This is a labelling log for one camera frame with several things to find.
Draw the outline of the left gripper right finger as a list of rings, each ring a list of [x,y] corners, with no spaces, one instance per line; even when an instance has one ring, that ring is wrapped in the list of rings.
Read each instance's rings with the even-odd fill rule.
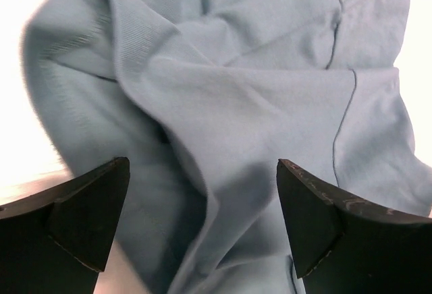
[[[277,190],[307,293],[430,293],[431,219],[327,183],[290,160]]]

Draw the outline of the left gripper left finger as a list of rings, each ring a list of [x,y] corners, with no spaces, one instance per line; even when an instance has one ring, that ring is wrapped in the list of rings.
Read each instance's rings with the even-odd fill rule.
[[[1,205],[2,293],[92,293],[105,271],[130,181],[117,157]]]

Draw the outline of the blue-grey t-shirt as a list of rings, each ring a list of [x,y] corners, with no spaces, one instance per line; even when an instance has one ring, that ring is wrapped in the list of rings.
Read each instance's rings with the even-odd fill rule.
[[[302,293],[287,158],[378,204],[431,209],[394,67],[410,0],[47,0],[26,85],[75,175],[131,180],[117,240],[152,293]]]

